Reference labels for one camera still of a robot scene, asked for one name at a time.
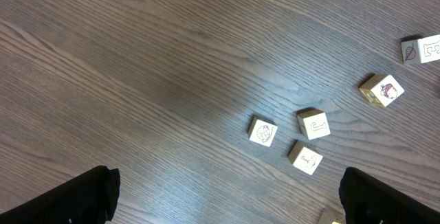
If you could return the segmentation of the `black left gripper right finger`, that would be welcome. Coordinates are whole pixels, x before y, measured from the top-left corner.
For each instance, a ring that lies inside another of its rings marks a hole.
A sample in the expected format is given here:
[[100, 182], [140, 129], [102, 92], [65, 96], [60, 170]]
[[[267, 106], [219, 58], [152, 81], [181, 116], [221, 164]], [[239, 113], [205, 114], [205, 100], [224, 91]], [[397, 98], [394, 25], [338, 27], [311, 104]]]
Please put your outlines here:
[[339, 195], [346, 224], [439, 224], [438, 211], [354, 167], [345, 170]]

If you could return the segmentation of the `yellow letter S block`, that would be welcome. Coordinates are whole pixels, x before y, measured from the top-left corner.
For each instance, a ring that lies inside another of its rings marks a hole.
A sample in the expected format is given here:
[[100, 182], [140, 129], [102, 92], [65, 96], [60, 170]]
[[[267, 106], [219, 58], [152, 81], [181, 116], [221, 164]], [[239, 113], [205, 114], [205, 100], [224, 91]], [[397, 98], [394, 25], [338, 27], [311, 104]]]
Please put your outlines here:
[[318, 224], [345, 224], [345, 216], [332, 208], [325, 208], [320, 215]]

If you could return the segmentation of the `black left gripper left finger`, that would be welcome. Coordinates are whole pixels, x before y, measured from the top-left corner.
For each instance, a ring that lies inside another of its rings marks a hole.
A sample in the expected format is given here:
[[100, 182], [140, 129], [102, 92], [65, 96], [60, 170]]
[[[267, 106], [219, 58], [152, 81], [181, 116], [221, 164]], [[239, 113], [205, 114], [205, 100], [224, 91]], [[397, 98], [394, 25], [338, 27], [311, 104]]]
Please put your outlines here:
[[120, 196], [120, 171], [96, 166], [1, 214], [1, 224], [101, 224], [111, 221]]

